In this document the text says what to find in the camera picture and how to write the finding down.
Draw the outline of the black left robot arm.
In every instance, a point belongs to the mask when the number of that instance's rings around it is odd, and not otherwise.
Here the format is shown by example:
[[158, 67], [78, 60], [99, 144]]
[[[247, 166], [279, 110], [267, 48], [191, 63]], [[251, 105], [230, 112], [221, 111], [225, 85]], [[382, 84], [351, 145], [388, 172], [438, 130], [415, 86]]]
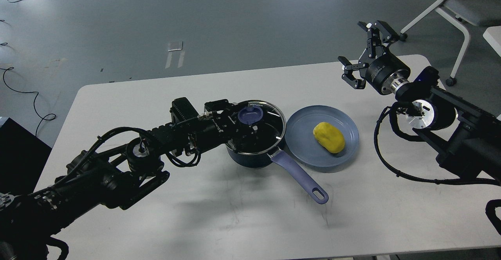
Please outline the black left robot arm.
[[202, 154], [225, 144], [236, 153], [270, 153], [286, 131], [275, 105], [227, 99], [207, 102], [199, 114], [190, 101], [177, 98], [172, 121], [151, 130], [113, 128], [67, 165], [54, 185], [25, 195], [1, 194], [1, 259], [46, 260], [48, 246], [69, 253], [56, 239], [63, 228], [103, 205], [127, 210], [170, 178], [162, 156], [179, 168], [197, 166]]

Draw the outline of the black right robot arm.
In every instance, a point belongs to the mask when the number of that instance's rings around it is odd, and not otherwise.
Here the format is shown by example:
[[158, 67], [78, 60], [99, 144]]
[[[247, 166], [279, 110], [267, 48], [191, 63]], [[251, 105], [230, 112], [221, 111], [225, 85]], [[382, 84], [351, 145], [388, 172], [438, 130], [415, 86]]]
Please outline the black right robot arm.
[[[500, 185], [500, 121], [492, 114], [439, 85], [439, 72], [426, 66], [410, 81], [411, 69], [390, 51], [401, 36], [386, 22], [358, 22], [367, 34], [366, 47], [356, 63], [339, 56], [342, 79], [353, 89], [370, 85], [394, 103], [378, 117], [373, 141], [383, 165], [397, 177], [444, 185]], [[438, 166], [454, 179], [426, 179], [390, 165], [381, 154], [379, 130], [388, 119], [392, 132], [409, 142], [424, 142], [436, 151]]]

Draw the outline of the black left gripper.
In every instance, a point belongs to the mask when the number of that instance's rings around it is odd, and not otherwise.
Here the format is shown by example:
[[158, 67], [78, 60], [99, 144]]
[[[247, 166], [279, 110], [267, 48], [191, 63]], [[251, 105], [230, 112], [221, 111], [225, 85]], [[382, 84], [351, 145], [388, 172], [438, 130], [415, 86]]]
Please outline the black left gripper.
[[[272, 125], [282, 125], [281, 111], [266, 101], [249, 101], [242, 106], [227, 99], [212, 101], [206, 103], [208, 109], [200, 116], [190, 105], [190, 117], [196, 118], [195, 129], [190, 133], [190, 152], [205, 153], [229, 141], [229, 149], [239, 153], [264, 153], [276, 146], [283, 129]], [[237, 124], [256, 126], [238, 137]]]

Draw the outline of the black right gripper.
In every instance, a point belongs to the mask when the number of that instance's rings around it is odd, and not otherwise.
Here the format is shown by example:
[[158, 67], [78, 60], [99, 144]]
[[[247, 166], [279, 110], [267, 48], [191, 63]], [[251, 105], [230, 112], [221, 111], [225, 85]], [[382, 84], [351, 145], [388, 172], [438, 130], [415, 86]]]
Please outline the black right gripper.
[[[367, 33], [366, 48], [358, 60], [358, 64], [352, 64], [344, 56], [338, 56], [343, 65], [342, 80], [347, 82], [353, 89], [365, 89], [368, 82], [381, 95], [392, 93], [391, 83], [397, 77], [408, 79], [411, 69], [393, 53], [389, 47], [400, 41], [397, 33], [388, 23], [377, 20], [373, 23], [358, 21], [357, 25]], [[363, 69], [364, 79], [356, 78], [354, 71]]]

